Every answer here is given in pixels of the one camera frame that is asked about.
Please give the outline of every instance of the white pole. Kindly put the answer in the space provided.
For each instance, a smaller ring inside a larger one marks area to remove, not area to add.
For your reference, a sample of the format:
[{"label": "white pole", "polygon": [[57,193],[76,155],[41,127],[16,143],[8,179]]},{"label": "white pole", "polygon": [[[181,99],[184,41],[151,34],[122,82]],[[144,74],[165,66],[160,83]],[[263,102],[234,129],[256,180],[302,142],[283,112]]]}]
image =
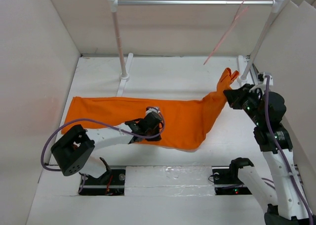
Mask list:
[{"label": "white pole", "polygon": [[271,10],[271,13],[263,27],[263,30],[260,34],[260,37],[255,45],[255,48],[253,49],[253,51],[251,52],[250,54],[250,59],[247,63],[247,66],[246,66],[246,69],[245,71],[243,72],[242,76],[239,77],[239,82],[247,82],[247,75],[248,75],[248,72],[250,71],[250,68],[252,67],[252,64],[258,54],[258,51],[261,47],[261,44],[266,36],[266,34],[268,33],[269,31],[269,28],[272,24],[272,22],[274,21],[274,19],[276,18],[281,6],[282,6],[282,3],[283,3],[284,0],[274,0],[274,3],[272,5],[272,10]]},{"label": "white pole", "polygon": [[119,35],[119,23],[118,23],[118,15],[117,15],[118,0],[108,0],[108,2],[109,2],[110,7],[111,7],[115,37],[116,37],[117,46],[118,46],[119,62],[120,62],[120,67],[122,69],[122,74],[121,74],[120,78],[121,79],[128,79],[129,75],[126,72],[122,42],[121,42],[120,35]]}]

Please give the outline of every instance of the orange sleeve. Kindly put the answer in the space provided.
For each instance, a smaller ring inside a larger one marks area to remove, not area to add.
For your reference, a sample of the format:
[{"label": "orange sleeve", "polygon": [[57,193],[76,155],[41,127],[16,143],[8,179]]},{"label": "orange sleeve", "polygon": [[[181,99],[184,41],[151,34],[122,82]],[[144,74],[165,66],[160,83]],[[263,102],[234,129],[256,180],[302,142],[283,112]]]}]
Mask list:
[{"label": "orange sleeve", "polygon": [[[237,78],[238,72],[226,68],[217,84],[217,91],[210,92],[202,100],[176,101],[157,99],[137,99],[125,97],[81,98],[74,97],[65,120],[91,118],[111,125],[143,118],[146,107],[159,107],[165,118],[165,131],[159,142],[147,142],[157,146],[182,150],[195,150],[205,140],[216,118],[221,113],[226,98],[223,90],[230,89],[230,84]],[[103,128],[92,122],[79,122],[84,128]],[[72,125],[62,130],[67,132]]]}]

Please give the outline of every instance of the pink string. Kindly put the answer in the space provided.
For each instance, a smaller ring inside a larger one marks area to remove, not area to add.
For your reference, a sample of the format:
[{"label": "pink string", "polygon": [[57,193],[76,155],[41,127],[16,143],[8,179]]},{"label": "pink string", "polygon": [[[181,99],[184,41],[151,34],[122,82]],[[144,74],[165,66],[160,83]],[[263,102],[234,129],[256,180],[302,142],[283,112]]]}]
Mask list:
[{"label": "pink string", "polygon": [[224,33],[224,35],[221,37],[221,39],[219,40],[219,42],[216,44],[216,46],[214,47],[213,51],[211,52],[211,54],[209,54],[209,56],[207,57],[206,61],[204,62],[203,65],[206,64],[206,62],[209,60],[209,58],[211,58],[213,56],[213,54],[218,50],[218,48],[220,47],[220,45],[223,43],[223,41],[225,40],[225,38],[227,37],[227,35],[233,30],[233,28],[236,26],[237,24],[237,20],[238,18],[240,18],[242,15],[245,14],[245,12],[249,9],[249,7],[247,6],[245,9],[243,9],[240,14],[239,11],[242,7],[242,4],[245,0],[242,1],[242,3],[240,4],[235,16],[234,16],[234,19],[231,23],[231,25],[229,26],[229,28],[227,29],[227,31]]}]

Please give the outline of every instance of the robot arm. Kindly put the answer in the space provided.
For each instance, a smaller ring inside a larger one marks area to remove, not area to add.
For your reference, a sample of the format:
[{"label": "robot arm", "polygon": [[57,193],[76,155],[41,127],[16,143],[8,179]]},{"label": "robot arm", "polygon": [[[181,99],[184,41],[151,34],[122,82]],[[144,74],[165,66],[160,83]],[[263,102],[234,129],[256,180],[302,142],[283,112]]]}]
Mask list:
[{"label": "robot arm", "polygon": [[263,83],[259,87],[245,84],[237,90],[224,90],[224,95],[231,108],[244,110],[255,123],[254,136],[268,163],[275,193],[267,189],[267,185],[247,158],[233,160],[230,173],[233,177],[238,177],[255,196],[265,212],[266,224],[313,224],[303,188],[294,168],[293,145],[289,133],[280,123],[286,112],[284,99],[274,92],[270,92],[267,98],[267,92],[263,94],[261,88],[269,84],[269,81],[264,82],[263,79]]},{"label": "robot arm", "polygon": [[104,159],[92,157],[92,151],[117,144],[132,144],[143,139],[159,141],[163,124],[160,111],[148,108],[143,119],[127,121],[112,128],[83,129],[81,125],[75,125],[52,146],[51,152],[64,176],[79,172],[103,184],[109,180],[111,169]]}]

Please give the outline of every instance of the white table surface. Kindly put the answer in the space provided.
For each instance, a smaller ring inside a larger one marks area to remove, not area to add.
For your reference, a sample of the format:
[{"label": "white table surface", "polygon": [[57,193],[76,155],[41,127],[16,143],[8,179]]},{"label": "white table surface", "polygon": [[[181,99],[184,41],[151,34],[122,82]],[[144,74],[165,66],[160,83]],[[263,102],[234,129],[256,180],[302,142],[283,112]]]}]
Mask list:
[{"label": "white table surface", "polygon": [[[199,100],[215,91],[226,67],[237,69],[236,57],[214,57],[206,66],[204,60],[134,57],[123,96]],[[80,58],[62,122],[74,96],[115,96],[119,70],[118,58]],[[239,88],[239,84],[233,83],[232,88]],[[79,196],[79,175],[63,177],[61,173],[44,171],[27,224],[264,224],[263,212],[253,196],[214,196],[207,180],[211,166],[229,165],[240,156],[250,158],[259,174],[270,178],[253,128],[243,111],[232,110],[226,104],[196,151],[132,144],[93,152],[110,165],[132,166],[126,172],[126,196]],[[166,171],[171,169],[179,174],[170,180]],[[179,194],[182,180],[185,190]]]}]

